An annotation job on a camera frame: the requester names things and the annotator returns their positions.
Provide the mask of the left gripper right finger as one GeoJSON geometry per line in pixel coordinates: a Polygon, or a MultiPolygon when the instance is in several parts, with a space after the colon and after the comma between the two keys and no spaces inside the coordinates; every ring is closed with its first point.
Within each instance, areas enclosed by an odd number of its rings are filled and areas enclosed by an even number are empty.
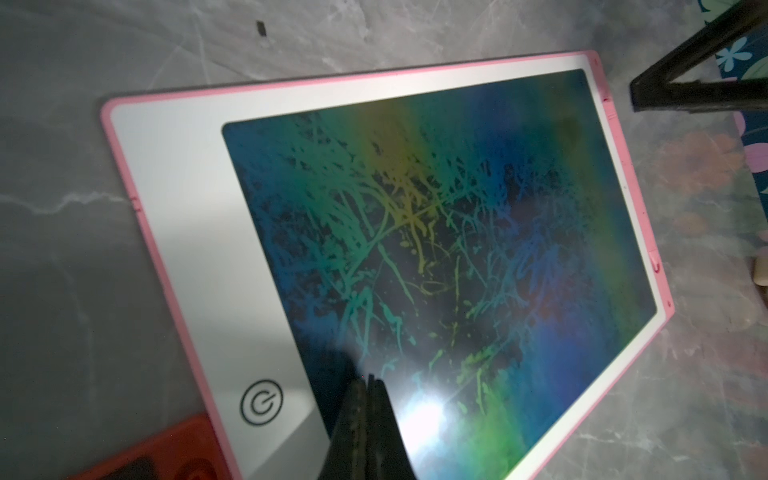
{"type": "Polygon", "coordinates": [[[416,480],[385,383],[368,376],[365,478],[416,480]]]}

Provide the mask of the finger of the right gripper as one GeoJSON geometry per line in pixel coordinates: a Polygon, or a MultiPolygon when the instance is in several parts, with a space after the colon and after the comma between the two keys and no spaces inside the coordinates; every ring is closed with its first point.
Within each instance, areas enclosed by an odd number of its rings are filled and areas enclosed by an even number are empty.
{"type": "Polygon", "coordinates": [[[681,83],[677,79],[726,45],[767,23],[765,1],[739,1],[630,83],[636,111],[690,113],[767,108],[767,80],[681,83]]]}

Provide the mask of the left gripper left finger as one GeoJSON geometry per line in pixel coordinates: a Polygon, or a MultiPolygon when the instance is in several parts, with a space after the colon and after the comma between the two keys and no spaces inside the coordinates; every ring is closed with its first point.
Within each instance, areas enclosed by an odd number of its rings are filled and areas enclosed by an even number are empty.
{"type": "Polygon", "coordinates": [[[366,477],[367,407],[367,385],[355,379],[346,390],[319,480],[366,477]]]}

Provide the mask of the pink stylus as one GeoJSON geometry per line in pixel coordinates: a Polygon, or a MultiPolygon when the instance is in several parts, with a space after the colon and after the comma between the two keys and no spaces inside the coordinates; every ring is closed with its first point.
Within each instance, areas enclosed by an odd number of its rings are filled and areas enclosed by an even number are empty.
{"type": "Polygon", "coordinates": [[[596,51],[587,52],[589,64],[596,80],[597,88],[602,100],[603,108],[608,118],[608,123],[612,132],[614,143],[617,147],[621,169],[626,179],[629,193],[632,199],[633,211],[639,220],[641,232],[645,242],[645,250],[650,258],[650,265],[655,275],[662,272],[661,257],[653,234],[651,222],[647,213],[646,205],[642,197],[641,189],[637,179],[636,171],[631,159],[629,148],[621,127],[615,102],[607,77],[605,75],[601,59],[596,51]]]}

